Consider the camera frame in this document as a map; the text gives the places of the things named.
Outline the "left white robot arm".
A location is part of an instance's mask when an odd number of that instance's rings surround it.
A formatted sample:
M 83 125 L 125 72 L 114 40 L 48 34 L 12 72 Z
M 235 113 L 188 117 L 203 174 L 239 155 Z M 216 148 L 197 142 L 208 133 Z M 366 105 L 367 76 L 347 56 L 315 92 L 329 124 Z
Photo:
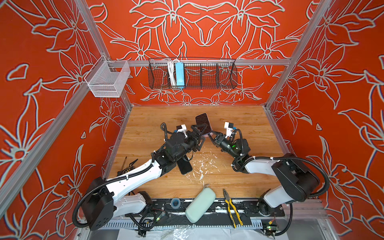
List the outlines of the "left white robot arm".
M 88 227 L 94 231 L 114 217 L 141 213 L 150 204 L 151 198 L 144 192 L 133 196 L 128 194 L 141 185 L 166 175 L 175 167 L 179 168 L 182 175 L 190 173 L 193 168 L 187 154 L 201 150 L 205 142 L 203 132 L 207 127 L 207 124 L 192 125 L 188 131 L 182 125 L 170 132 L 166 123 L 162 123 L 165 142 L 151 153 L 151 159 L 115 178 L 93 180 L 87 193 L 74 208 L 74 226 Z

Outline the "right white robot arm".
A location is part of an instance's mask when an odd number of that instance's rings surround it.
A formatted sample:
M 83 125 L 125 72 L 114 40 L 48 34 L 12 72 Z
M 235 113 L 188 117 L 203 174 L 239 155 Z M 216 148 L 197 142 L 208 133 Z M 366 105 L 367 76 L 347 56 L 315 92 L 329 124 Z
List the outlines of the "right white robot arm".
M 275 176 L 280 185 L 264 192 L 258 199 L 258 210 L 269 216 L 282 204 L 304 202 L 308 198 L 325 194 L 330 187 L 327 173 L 314 163 L 298 158 L 294 154 L 282 157 L 255 157 L 249 154 L 250 147 L 239 129 L 229 137 L 213 132 L 212 143 L 233 157 L 232 168 L 237 173 L 265 174 Z

